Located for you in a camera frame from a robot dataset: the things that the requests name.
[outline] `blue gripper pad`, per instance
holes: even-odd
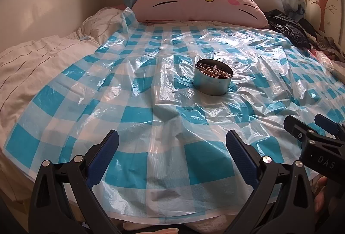
[[[324,117],[321,114],[316,115],[314,120],[316,125],[329,132],[331,135],[338,135],[339,129],[336,122],[333,122],[332,120]]]
[[[255,189],[259,184],[258,165],[246,150],[246,144],[244,144],[244,142],[232,131],[233,130],[226,134],[226,148],[230,152],[232,159],[235,161],[245,183],[251,185]]]
[[[112,131],[87,168],[86,184],[90,189],[99,184],[118,147],[119,134]]]

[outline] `finger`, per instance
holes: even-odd
[[[326,186],[328,181],[327,177],[321,177],[318,181],[317,181],[317,185],[322,187],[322,186]]]
[[[321,189],[319,194],[314,199],[314,209],[315,212],[318,213],[325,204],[325,187]]]

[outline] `pink pillow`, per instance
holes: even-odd
[[[220,21],[264,28],[267,19],[253,0],[138,0],[138,21]]]

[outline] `cat face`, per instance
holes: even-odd
[[[138,0],[138,21],[219,21],[263,28],[266,17],[253,0]]]

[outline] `bed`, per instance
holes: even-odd
[[[224,146],[229,130],[261,155],[292,163],[300,146],[283,129],[287,115],[320,134],[316,114],[344,121],[344,85],[280,33],[207,21],[143,25],[130,9],[105,9],[86,22],[96,19],[104,29],[81,28],[57,46],[48,38],[41,50],[0,54],[7,67],[0,81],[13,81],[0,88],[2,176],[9,182],[1,189],[13,200],[30,196],[44,159],[69,161],[116,129],[119,149],[93,188],[110,217],[173,224],[235,215],[252,189]],[[46,46],[56,47],[52,55]],[[24,60],[23,49],[35,57]],[[51,60],[42,62],[45,56]],[[202,58],[234,70],[225,96],[193,88]],[[26,62],[30,78],[17,70]]]

